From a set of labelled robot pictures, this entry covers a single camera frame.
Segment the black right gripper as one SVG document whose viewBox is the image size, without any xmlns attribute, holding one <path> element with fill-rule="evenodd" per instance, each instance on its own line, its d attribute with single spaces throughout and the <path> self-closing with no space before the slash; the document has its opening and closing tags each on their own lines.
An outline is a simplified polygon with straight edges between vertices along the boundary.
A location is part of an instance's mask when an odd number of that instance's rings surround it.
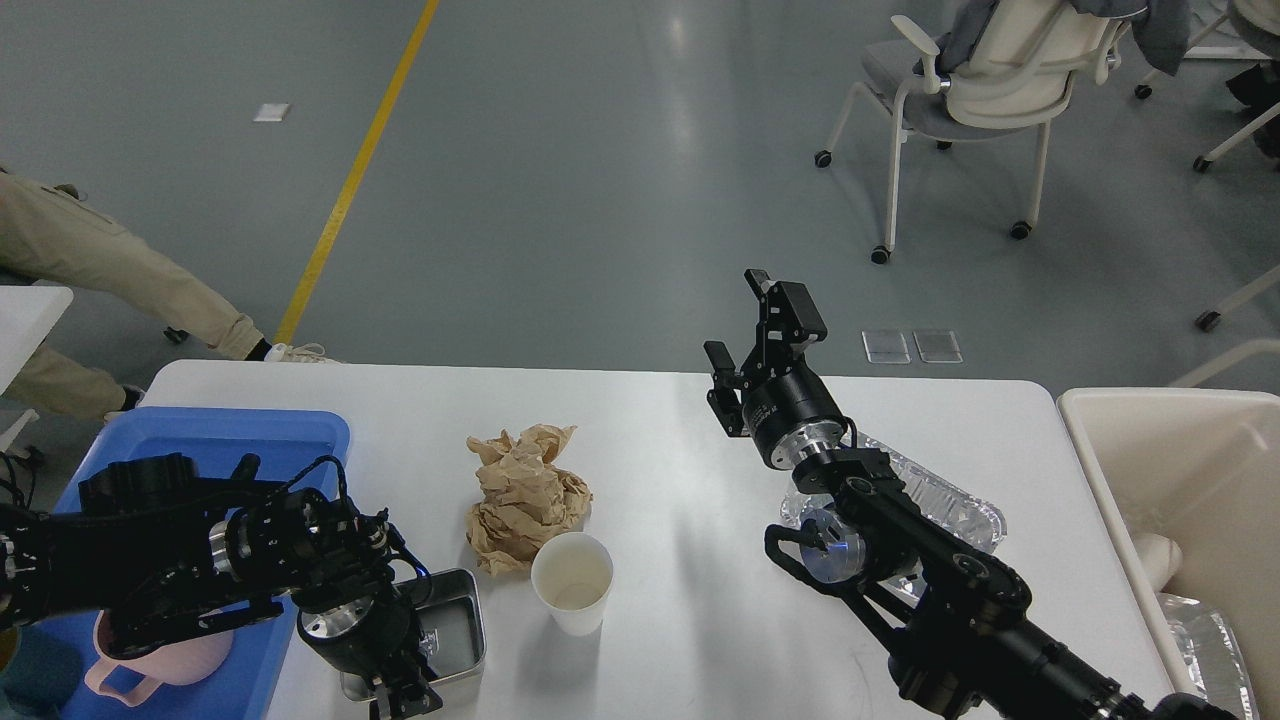
<svg viewBox="0 0 1280 720">
<path fill-rule="evenodd" d="M 837 448 L 851 421 L 806 364 L 805 351 L 828 334 L 806 286 L 760 269 L 744 278 L 760 309 L 756 343 L 741 373 L 722 341 L 703 343 L 712 368 L 707 401 L 728 437 L 750 436 L 768 468 L 791 470 Z"/>
</svg>

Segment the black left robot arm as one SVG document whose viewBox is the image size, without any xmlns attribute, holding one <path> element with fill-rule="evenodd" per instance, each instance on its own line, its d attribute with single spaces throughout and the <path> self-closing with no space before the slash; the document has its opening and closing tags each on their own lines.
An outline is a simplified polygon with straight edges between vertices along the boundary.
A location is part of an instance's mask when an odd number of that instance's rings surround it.
<svg viewBox="0 0 1280 720">
<path fill-rule="evenodd" d="M 300 638 L 372 692 L 372 719 L 442 708 L 413 600 L 394 561 L 421 579 L 387 511 L 361 512 L 298 479 L 259 480 L 246 454 L 228 479 L 183 454 L 111 462 L 79 484 L 78 512 L 3 506 L 3 628 L 101 611 L 106 651 L 137 659 L 296 607 Z"/>
</svg>

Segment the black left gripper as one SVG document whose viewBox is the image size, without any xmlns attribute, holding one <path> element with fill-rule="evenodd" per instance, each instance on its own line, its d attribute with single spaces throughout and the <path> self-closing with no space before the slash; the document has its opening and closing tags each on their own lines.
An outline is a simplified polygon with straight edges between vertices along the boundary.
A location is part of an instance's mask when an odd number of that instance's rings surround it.
<svg viewBox="0 0 1280 720">
<path fill-rule="evenodd" d="M 436 676 L 422 674 L 421 625 L 407 598 L 375 594 L 321 612 L 301 610 L 297 632 L 335 670 L 374 691 L 372 719 L 410 719 L 444 707 Z"/>
</svg>

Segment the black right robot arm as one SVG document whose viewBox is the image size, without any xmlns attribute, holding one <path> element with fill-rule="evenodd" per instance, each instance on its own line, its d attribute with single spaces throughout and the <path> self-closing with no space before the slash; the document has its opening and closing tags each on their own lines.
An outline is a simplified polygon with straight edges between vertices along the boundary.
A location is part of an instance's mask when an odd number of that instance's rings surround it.
<svg viewBox="0 0 1280 720">
<path fill-rule="evenodd" d="M 858 446 L 854 421 L 805 360 L 827 336 L 806 287 L 759 269 L 744 275 L 756 342 L 741 366 L 722 342 L 705 342 L 708 404 L 727 436 L 750 438 L 799 492 L 831 496 L 833 524 L 767 527 L 765 555 L 851 609 L 888 651 L 904 700 L 946 719 L 982 703 L 1006 719 L 1228 717 L 1188 693 L 1148 708 L 1032 623 L 1021 577 L 932 521 L 887 452 Z"/>
</svg>

